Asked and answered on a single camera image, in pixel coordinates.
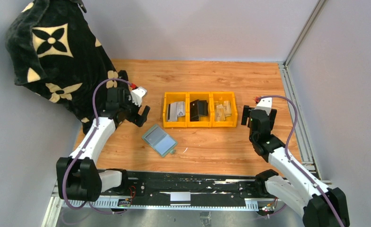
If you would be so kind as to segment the gold credit card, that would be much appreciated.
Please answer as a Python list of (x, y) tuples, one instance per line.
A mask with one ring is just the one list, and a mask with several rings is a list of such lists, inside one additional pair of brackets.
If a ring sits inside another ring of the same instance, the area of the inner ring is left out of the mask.
[(216, 106), (215, 120), (217, 122), (225, 121), (224, 107), (222, 104)]
[(223, 101), (224, 116), (230, 117), (232, 115), (231, 102), (226, 100)]

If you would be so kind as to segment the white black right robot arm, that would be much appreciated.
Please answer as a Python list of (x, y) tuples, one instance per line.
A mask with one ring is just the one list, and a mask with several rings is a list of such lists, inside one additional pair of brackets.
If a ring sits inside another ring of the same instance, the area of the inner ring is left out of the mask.
[(255, 152), (276, 170), (256, 175), (258, 194), (273, 195), (295, 211), (306, 227), (348, 227), (350, 219), (345, 193), (330, 188), (299, 163), (285, 144), (271, 133), (276, 110), (244, 106), (242, 125), (249, 127)]

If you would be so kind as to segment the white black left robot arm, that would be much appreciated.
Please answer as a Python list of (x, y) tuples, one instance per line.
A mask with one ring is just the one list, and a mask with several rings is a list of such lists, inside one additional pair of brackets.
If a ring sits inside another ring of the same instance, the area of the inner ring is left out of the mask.
[(139, 114), (147, 90), (116, 87), (107, 90), (104, 107), (80, 145), (69, 157), (56, 163), (59, 197), (64, 200), (94, 202), (101, 193), (112, 190), (124, 194), (129, 189), (128, 173), (124, 169), (110, 168), (100, 172), (97, 160), (107, 140), (125, 120), (142, 127), (150, 111), (145, 106)]

